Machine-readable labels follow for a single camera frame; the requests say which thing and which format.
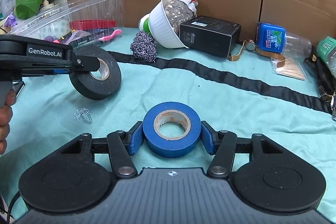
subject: tape core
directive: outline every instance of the tape core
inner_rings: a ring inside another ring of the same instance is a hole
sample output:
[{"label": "tape core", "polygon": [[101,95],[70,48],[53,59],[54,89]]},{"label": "tape core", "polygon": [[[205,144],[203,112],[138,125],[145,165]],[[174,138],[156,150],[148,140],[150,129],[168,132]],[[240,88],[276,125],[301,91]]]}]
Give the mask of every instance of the tape core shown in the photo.
[{"label": "tape core", "polygon": [[106,80],[109,77],[109,75],[110,75],[110,69],[109,69],[107,63],[104,60],[102,60],[100,58],[98,58],[98,60],[100,62],[100,67],[99,67],[98,71],[100,72],[101,77],[94,76],[92,74],[92,72],[90,72],[90,74],[91,74],[91,76],[93,78],[95,78],[97,80],[102,80],[103,81],[103,80]]},{"label": "tape core", "polygon": [[[176,122],[179,123],[181,126],[183,126],[185,132],[178,136],[178,137],[167,137],[160,133],[159,127],[163,125],[166,122]],[[158,134],[161,138],[164,138],[166,140],[179,140],[182,139],[184,136],[186,136],[191,128],[190,120],[187,115],[185,115],[183,112],[178,110],[165,110],[163,112],[160,112],[154,119],[154,130],[156,134]]]}]

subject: toothpicks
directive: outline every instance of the toothpicks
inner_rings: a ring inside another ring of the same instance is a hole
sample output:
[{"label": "toothpicks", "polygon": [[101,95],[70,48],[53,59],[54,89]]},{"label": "toothpicks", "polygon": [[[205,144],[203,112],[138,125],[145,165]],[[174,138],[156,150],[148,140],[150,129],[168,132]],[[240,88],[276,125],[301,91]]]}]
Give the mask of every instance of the toothpicks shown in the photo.
[{"label": "toothpicks", "polygon": [[287,58],[285,61],[285,65],[283,67],[276,68],[275,72],[279,75],[285,75],[300,80],[306,80],[305,75],[302,73],[302,69],[291,58]]}]

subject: plastic bottle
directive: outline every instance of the plastic bottle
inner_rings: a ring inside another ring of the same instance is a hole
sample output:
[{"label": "plastic bottle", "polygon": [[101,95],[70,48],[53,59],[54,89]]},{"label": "plastic bottle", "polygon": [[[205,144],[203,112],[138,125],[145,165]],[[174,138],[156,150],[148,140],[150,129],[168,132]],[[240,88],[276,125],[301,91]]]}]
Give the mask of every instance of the plastic bottle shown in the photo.
[{"label": "plastic bottle", "polygon": [[332,75],[336,77],[336,40],[332,37],[326,37],[318,43],[316,51]]},{"label": "plastic bottle", "polygon": [[311,52],[307,38],[267,23],[258,24],[256,45],[263,51],[280,53],[287,58],[307,58]]}]

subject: mentos container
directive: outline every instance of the mentos container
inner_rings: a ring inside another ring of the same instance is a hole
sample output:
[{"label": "mentos container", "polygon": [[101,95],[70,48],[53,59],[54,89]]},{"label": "mentos container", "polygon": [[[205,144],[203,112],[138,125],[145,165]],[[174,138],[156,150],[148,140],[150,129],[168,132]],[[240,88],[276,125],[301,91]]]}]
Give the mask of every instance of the mentos container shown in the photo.
[{"label": "mentos container", "polygon": [[258,23],[256,45],[267,52],[281,53],[285,45],[285,29],[267,23]]},{"label": "mentos container", "polygon": [[263,51],[279,53],[287,58],[307,58],[311,52],[307,38],[267,23],[258,23],[256,45]]}]

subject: green bottle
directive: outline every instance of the green bottle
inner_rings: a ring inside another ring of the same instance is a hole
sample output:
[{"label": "green bottle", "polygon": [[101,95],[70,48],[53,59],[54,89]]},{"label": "green bottle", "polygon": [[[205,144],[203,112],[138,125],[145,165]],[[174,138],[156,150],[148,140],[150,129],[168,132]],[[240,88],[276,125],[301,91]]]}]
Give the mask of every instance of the green bottle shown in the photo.
[{"label": "green bottle", "polygon": [[316,50],[317,55],[336,77],[336,40],[332,37],[326,37],[318,43]]}]

